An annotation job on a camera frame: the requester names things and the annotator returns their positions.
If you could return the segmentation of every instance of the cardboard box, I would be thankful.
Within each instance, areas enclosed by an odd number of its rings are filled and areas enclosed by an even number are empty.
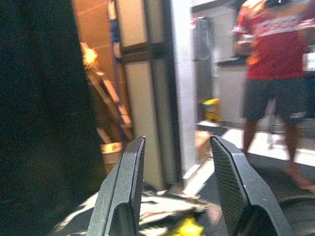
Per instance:
[[[200,164],[208,158],[212,158],[210,152],[210,137],[211,134],[207,131],[195,131],[195,146],[197,148]]]
[[[101,145],[105,171],[108,175],[122,154],[122,143],[111,143]]]

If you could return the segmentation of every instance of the black plastic part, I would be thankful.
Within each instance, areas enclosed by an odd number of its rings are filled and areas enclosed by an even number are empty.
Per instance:
[[[144,149],[144,136],[128,144],[99,190],[86,236],[138,234]]]
[[[293,236],[271,189],[244,154],[221,137],[212,136],[210,142],[229,235]]]

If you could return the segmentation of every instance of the bare foot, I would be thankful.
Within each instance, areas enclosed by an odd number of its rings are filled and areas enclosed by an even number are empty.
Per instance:
[[[290,162],[289,168],[287,169],[286,173],[291,176],[293,181],[301,188],[304,189],[307,186],[313,185],[313,183],[305,178],[303,174],[300,172],[298,167],[295,163]]]

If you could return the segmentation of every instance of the yellow object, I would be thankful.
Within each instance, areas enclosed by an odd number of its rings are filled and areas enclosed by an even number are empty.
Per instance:
[[[203,236],[203,227],[193,217],[185,219],[171,236]]]
[[[220,99],[210,99],[202,103],[205,109],[206,120],[212,122],[221,122],[221,106]]]

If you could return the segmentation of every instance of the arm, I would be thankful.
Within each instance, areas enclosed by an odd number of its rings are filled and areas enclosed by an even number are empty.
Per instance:
[[[235,44],[235,50],[241,55],[250,55],[252,53],[252,36],[248,34],[241,34],[238,36],[238,40]]]

